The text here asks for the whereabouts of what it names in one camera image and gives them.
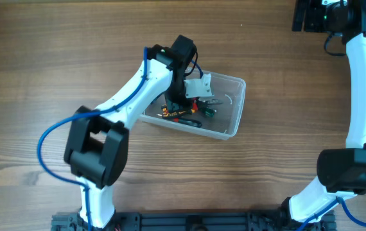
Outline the orange black pliers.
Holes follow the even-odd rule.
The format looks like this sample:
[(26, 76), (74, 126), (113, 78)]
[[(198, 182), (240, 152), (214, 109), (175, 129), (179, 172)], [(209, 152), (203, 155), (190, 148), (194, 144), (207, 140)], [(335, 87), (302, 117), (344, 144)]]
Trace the orange black pliers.
[(195, 113), (198, 110), (198, 107), (194, 103), (190, 109), (183, 109), (183, 110), (179, 110), (177, 112), (169, 112), (166, 105), (163, 105), (161, 107), (161, 109), (162, 109), (161, 117), (163, 119), (176, 119), (176, 118), (180, 118), (185, 115), (191, 115), (191, 114)]

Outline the red handled snips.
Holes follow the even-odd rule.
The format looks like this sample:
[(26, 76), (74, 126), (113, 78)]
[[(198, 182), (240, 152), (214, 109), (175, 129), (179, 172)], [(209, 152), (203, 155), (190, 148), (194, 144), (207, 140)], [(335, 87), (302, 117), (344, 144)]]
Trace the red handled snips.
[(222, 105), (222, 104), (223, 104), (223, 101), (221, 101), (219, 99), (195, 98), (194, 101), (193, 101), (192, 109), (193, 110), (200, 110), (200, 109), (209, 108), (210, 106), (213, 106), (213, 105)]

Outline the black red precision screwdriver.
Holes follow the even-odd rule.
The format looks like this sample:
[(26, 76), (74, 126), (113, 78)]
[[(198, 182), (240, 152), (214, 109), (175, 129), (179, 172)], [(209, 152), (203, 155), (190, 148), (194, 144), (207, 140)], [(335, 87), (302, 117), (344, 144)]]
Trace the black red precision screwdriver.
[(193, 126), (193, 127), (196, 127), (196, 128), (201, 128), (202, 127), (202, 123), (200, 121), (197, 121), (197, 120), (194, 120), (194, 119), (186, 119), (186, 118), (179, 117), (179, 118), (172, 119), (172, 121), (176, 122), (176, 123), (184, 124), (184, 125), (187, 125), (187, 126)]

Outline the green handled screwdriver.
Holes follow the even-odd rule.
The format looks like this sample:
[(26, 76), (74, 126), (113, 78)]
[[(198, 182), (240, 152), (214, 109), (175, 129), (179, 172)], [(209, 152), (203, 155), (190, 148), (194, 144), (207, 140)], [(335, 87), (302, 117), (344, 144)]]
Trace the green handled screwdriver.
[(201, 113), (203, 113), (203, 115), (205, 115), (208, 118), (213, 118), (216, 113), (215, 109), (209, 107), (200, 108), (199, 111), (201, 111)]

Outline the clear plastic container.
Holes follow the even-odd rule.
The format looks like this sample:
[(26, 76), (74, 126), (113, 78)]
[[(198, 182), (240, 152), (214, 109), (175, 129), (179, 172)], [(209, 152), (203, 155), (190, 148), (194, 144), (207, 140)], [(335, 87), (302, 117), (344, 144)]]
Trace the clear plastic container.
[(202, 123), (201, 128), (166, 120), (161, 117), (161, 107), (165, 105), (164, 96), (154, 101), (140, 116), (140, 120), (159, 126), (180, 130), (183, 132), (203, 135), (214, 139), (227, 140), (233, 137), (239, 127), (245, 101), (246, 83), (241, 78), (213, 73), (210, 71), (200, 72), (195, 69), (187, 79), (201, 78), (204, 74), (211, 74), (211, 90), (214, 96), (200, 99), (219, 99), (222, 105), (213, 105), (215, 109), (213, 118), (208, 118), (201, 111), (191, 115), (185, 115), (186, 119), (194, 119)]

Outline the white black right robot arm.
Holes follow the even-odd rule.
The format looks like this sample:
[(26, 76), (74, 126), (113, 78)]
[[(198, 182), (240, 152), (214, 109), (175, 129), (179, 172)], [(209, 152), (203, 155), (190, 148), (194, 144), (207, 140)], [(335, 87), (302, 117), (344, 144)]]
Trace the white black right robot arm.
[(339, 36), (351, 73), (351, 118), (345, 148), (324, 150), (316, 177), (282, 205), (302, 227), (345, 200), (366, 194), (366, 1), (297, 0), (292, 31)]

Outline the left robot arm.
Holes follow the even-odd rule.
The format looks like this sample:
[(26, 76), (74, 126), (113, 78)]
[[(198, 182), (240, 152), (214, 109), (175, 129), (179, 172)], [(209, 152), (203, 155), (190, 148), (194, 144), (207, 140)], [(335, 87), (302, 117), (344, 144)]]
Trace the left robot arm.
[(164, 95), (169, 113), (191, 110), (186, 96), (187, 67), (197, 60), (194, 42), (179, 35), (171, 47), (154, 45), (134, 76), (96, 109), (85, 106), (74, 113), (64, 161), (85, 186), (77, 225), (85, 230), (110, 230), (116, 213), (113, 184), (125, 168), (130, 130), (138, 117)]

